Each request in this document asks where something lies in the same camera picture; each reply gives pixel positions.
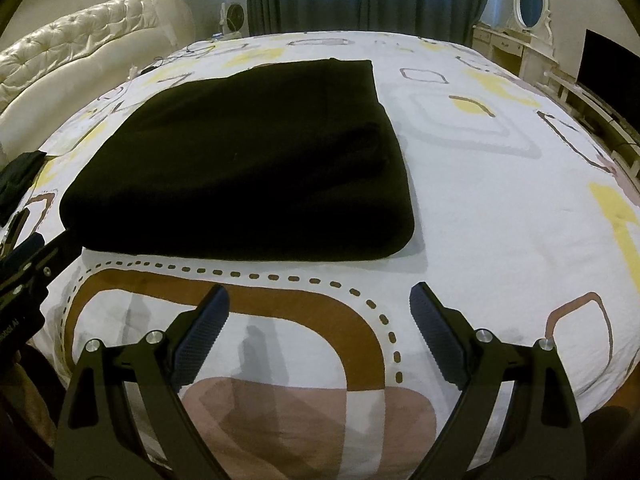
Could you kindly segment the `left hand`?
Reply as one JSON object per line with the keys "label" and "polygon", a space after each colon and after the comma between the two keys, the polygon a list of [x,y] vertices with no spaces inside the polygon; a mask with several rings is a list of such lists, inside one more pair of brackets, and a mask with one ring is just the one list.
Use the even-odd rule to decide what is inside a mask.
{"label": "left hand", "polygon": [[27,426],[49,447],[55,444],[56,428],[49,409],[34,382],[29,378],[20,362],[9,368],[9,378],[4,386],[4,395],[17,410]]}

